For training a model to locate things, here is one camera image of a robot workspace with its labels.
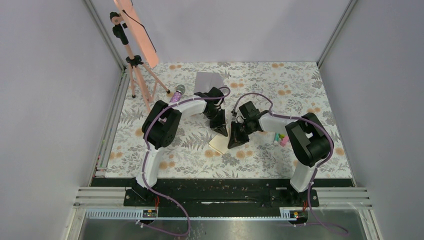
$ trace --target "tripod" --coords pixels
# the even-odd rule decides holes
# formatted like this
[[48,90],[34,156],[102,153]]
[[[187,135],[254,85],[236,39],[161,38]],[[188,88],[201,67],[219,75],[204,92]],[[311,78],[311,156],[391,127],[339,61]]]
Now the tripod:
[[[123,44],[123,46],[125,47],[126,52],[128,53],[128,57],[126,57],[126,62],[128,63],[128,70],[129,70],[129,78],[130,78],[130,83],[131,83],[131,93],[132,93],[132,98],[136,97],[136,89],[134,86],[134,78],[133,78],[133,72],[135,72],[135,75],[137,77],[137,85],[140,87],[141,90],[141,94],[143,96],[143,100],[144,103],[147,107],[147,111],[150,112],[150,106],[149,103],[151,103],[153,101],[153,99],[155,98],[155,93],[156,93],[156,87],[158,84],[160,84],[166,91],[167,94],[170,94],[171,91],[164,85],[164,83],[153,73],[152,69],[147,66],[144,62],[142,62],[142,57],[140,55],[134,55],[133,51],[130,48],[129,42],[128,42],[128,38],[125,35],[124,32],[124,28],[127,28],[127,25],[125,23],[123,23],[121,25],[121,22],[124,19],[122,18],[121,15],[119,15],[116,12],[111,12],[110,13],[110,21],[112,21],[113,24],[115,24],[115,26],[112,28],[113,34],[115,35],[115,37],[119,38]],[[142,72],[139,68],[139,65],[142,65],[147,72],[153,76],[155,82],[154,82],[154,87],[153,87],[153,92],[150,95],[149,89],[146,85],[146,81],[143,78]]]

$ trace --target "orange flower pattern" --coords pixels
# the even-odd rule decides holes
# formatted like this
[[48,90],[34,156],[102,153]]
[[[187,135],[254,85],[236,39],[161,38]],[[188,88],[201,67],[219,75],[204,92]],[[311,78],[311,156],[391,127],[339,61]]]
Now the orange flower pattern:
[[[141,68],[150,90],[154,79]],[[231,89],[225,99],[227,123],[232,119],[231,109],[244,93],[256,92],[269,97],[273,111],[288,116],[314,113],[334,140],[332,159],[321,166],[318,178],[351,178],[345,150],[336,127],[321,75],[314,62],[196,62],[160,63],[153,72],[170,89],[183,83],[184,97],[194,93],[197,72],[220,73],[224,84]],[[107,178],[136,177],[146,150],[143,123],[148,116],[136,86],[136,98],[131,89],[125,96],[114,143],[107,165]],[[172,94],[159,87],[153,102],[168,102]],[[261,97],[248,95],[240,104],[252,101],[258,109],[267,110],[269,103]],[[159,163],[159,178],[290,178],[298,164],[290,144],[274,146],[273,132],[255,132],[250,142],[220,154],[209,142],[216,133],[209,129],[208,120],[201,114],[181,119],[174,141],[164,149]]]

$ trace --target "microphone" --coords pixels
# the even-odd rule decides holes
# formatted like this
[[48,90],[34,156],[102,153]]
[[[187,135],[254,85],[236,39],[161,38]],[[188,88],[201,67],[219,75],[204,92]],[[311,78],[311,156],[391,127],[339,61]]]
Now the microphone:
[[171,100],[169,102],[170,103],[178,102],[185,92],[186,92],[186,87],[184,85],[180,84],[180,85],[176,86],[175,93],[173,94],[173,96],[171,97]]

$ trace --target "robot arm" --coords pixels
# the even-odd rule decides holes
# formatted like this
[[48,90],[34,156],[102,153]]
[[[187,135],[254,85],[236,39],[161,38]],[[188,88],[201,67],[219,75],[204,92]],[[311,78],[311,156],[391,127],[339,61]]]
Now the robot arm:
[[[259,112],[251,101],[240,106],[239,110],[243,115],[244,121],[231,122],[228,149],[249,142],[249,135],[256,131],[288,135],[293,152],[299,161],[293,177],[290,179],[290,185],[298,193],[307,190],[317,165],[330,152],[330,143],[324,133],[312,124],[308,124],[302,120],[293,121],[273,116],[268,110]],[[310,120],[324,128],[317,116],[313,113],[307,113],[302,118]]]
[[[213,87],[209,92],[198,92],[195,93],[195,95],[196,97],[198,96],[202,98],[216,98],[224,96],[221,90],[216,87]],[[149,186],[155,185],[158,180],[159,163],[162,159],[164,149],[174,140],[181,119],[195,114],[204,114],[209,119],[209,127],[212,130],[226,137],[228,136],[225,110],[221,109],[219,104],[220,102],[221,100],[193,100],[177,105],[168,109],[160,116],[159,120],[153,124],[147,136],[150,153],[145,160],[146,163],[144,169],[145,179]],[[154,104],[142,126],[143,133],[146,133],[156,116],[159,115],[159,113],[166,107],[168,107],[168,103],[162,100],[159,100]],[[143,172],[140,172],[135,179],[139,185],[146,188],[143,181]]]

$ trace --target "tripod head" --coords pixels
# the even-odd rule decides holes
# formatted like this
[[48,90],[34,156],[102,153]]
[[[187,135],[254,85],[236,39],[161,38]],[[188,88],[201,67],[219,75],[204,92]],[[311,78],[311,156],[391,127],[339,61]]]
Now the tripod head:
[[127,45],[129,42],[124,32],[124,29],[127,28],[127,25],[125,23],[121,25],[121,21],[123,21],[124,19],[121,15],[114,11],[109,14],[109,18],[110,21],[115,24],[115,26],[112,28],[113,35],[119,38],[123,45]]

